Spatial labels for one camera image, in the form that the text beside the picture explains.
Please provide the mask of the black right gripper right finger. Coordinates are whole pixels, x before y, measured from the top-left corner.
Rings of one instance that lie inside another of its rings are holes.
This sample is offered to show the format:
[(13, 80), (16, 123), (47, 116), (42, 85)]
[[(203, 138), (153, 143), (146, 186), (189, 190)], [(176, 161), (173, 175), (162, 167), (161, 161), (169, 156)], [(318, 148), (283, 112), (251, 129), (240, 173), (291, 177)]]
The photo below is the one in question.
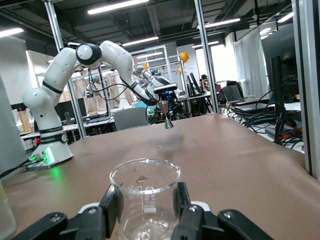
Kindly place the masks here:
[(225, 209), (214, 215), (191, 203), (187, 185), (177, 184), (180, 219), (172, 240), (271, 240), (272, 238), (240, 211)]

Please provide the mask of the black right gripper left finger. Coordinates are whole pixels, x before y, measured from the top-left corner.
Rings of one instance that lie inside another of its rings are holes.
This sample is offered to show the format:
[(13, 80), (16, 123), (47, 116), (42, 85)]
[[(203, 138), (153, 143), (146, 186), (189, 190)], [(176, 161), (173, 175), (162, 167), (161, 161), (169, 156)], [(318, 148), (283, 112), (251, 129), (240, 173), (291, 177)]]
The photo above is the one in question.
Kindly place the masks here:
[(118, 198), (110, 185), (98, 205), (88, 206), (68, 219), (52, 212), (13, 237), (14, 240), (106, 240), (111, 237), (118, 215)]

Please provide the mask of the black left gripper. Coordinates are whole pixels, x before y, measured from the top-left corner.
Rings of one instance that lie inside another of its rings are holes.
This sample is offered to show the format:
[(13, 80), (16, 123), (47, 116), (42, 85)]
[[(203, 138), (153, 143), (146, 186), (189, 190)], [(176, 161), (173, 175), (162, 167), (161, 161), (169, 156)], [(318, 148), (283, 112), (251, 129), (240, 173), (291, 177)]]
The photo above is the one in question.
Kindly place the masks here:
[(174, 116), (183, 111), (182, 103), (177, 102), (178, 96), (175, 92), (162, 92), (158, 99), (157, 106), (160, 108), (162, 101), (168, 101), (169, 103), (169, 115)]

